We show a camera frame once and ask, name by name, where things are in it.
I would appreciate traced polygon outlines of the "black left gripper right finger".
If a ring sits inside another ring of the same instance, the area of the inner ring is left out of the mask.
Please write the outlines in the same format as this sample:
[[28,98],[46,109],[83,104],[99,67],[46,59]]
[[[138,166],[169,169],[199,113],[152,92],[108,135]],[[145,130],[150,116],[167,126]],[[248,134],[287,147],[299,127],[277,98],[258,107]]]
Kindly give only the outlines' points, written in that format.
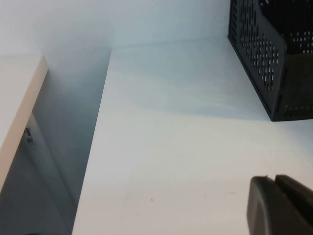
[[297,209],[313,208],[313,191],[287,175],[276,175],[275,182]]

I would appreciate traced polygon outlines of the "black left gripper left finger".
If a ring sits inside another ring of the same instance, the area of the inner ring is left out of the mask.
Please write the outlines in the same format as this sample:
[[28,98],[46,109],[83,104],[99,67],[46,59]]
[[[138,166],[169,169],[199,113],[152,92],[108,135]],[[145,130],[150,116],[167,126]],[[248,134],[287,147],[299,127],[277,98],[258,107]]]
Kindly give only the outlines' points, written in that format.
[[250,180],[247,224],[251,235],[311,235],[313,209],[297,209],[267,176]]

